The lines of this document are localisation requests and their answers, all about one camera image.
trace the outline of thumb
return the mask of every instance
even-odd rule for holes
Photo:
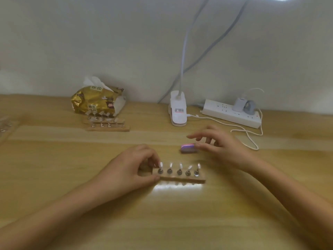
[[[210,153],[220,152],[220,147],[212,146],[211,144],[207,143],[196,143],[194,144],[194,147],[201,151],[210,152]]]
[[[153,185],[155,182],[158,182],[160,177],[158,175],[150,176],[138,176],[138,188],[143,188],[146,186]]]

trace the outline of purple nail file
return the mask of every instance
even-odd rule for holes
[[[194,147],[194,144],[185,144],[181,146],[181,153],[196,153],[198,150]]]

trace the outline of table surface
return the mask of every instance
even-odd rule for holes
[[[161,181],[130,193],[85,214],[48,249],[315,248],[317,240],[252,177],[228,171],[205,153],[181,155],[186,134],[213,121],[189,118],[185,127],[174,127],[167,108],[129,102],[121,118],[130,132],[86,132],[69,98],[0,96],[0,113],[21,121],[0,146],[0,226],[90,179],[124,149],[146,143],[165,163],[200,161],[206,184]],[[333,116],[263,114],[256,153],[332,202]]]

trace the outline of gray wall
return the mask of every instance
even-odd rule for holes
[[[0,0],[0,93],[70,96],[85,75],[156,102],[180,69],[202,0]],[[210,0],[186,63],[245,0]],[[264,109],[333,113],[333,0],[251,0],[235,29],[185,74],[188,104],[232,103],[248,88]]]

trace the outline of power strip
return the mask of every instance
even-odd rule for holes
[[[243,112],[232,110],[232,105],[220,103],[206,99],[202,114],[220,118],[229,122],[237,123],[240,125],[249,126],[252,128],[259,128],[261,126],[261,118],[256,111],[254,115],[249,115]]]

